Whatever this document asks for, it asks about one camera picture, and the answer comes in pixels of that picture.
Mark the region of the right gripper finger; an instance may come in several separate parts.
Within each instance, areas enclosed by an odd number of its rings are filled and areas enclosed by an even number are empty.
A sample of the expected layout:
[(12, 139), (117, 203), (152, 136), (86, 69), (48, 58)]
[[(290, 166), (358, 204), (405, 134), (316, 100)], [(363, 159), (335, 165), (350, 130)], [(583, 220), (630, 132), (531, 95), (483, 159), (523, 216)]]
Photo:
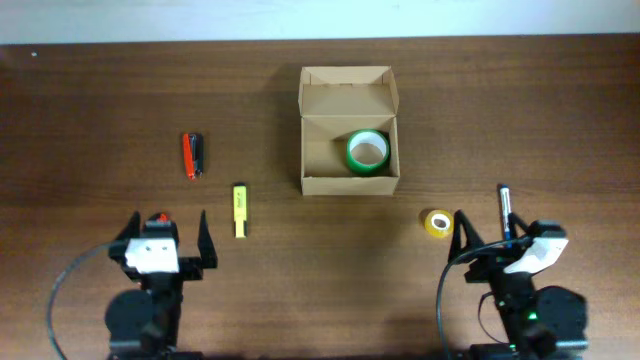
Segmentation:
[(448, 254), (448, 262), (451, 263), (458, 256), (484, 245), (484, 241), (478, 235), (472, 223), (462, 210), (453, 215), (453, 233)]
[(508, 215), (508, 229), (511, 238), (519, 238), (519, 230), (527, 233), (529, 225), (515, 212)]

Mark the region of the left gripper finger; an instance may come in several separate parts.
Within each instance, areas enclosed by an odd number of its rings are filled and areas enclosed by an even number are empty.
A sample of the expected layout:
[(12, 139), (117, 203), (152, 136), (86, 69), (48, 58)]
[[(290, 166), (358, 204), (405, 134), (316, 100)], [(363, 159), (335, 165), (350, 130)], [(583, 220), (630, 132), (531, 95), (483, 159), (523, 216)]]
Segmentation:
[(216, 259), (215, 246), (209, 232), (205, 210), (200, 215), (197, 246), (202, 260)]
[(123, 230), (116, 236), (115, 243), (127, 244), (131, 239), (138, 238), (141, 230), (141, 216), (138, 211), (134, 211)]

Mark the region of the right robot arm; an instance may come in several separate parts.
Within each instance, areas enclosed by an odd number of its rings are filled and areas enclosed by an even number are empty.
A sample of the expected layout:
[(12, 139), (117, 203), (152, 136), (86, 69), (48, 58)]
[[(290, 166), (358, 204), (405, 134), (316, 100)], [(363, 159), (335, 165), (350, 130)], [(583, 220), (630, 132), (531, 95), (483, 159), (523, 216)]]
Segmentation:
[(537, 289), (533, 277), (553, 265), (568, 244), (566, 231), (552, 221), (526, 224), (508, 216), (509, 240), (486, 244), (466, 215), (453, 216), (448, 262), (437, 290), (436, 320), (443, 344), (442, 291), (451, 267), (467, 264), (468, 283), (486, 283), (507, 341), (473, 344), (460, 359), (580, 359), (588, 348), (586, 298), (559, 286)]

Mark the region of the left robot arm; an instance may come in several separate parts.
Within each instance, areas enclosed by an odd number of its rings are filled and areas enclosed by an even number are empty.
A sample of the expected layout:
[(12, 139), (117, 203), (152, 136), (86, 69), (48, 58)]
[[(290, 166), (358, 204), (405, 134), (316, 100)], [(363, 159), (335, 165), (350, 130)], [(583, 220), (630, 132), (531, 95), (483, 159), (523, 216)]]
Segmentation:
[(218, 267), (205, 212), (200, 214), (197, 247), (197, 256), (181, 257), (177, 224), (162, 212), (146, 221), (134, 213), (110, 243), (109, 258), (138, 285), (107, 306), (111, 359), (205, 358), (201, 351), (177, 349), (184, 284), (201, 281), (205, 270)]

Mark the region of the yellow clear tape roll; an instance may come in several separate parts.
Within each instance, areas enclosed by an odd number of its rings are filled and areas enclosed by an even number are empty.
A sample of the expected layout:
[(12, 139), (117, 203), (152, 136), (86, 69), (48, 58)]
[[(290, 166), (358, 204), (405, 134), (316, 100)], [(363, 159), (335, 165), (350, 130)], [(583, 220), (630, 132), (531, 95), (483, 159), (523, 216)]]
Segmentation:
[(435, 238), (445, 238), (452, 234), (453, 215), (445, 210), (432, 210), (424, 220), (426, 232)]

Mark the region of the yellow highlighter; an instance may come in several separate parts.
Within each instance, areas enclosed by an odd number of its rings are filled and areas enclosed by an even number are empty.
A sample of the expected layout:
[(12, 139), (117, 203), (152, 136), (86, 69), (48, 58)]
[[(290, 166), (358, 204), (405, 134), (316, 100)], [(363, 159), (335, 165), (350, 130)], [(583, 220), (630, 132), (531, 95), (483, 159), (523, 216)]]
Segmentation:
[(244, 183), (233, 186), (233, 215), (236, 238), (246, 238), (248, 232), (247, 188)]

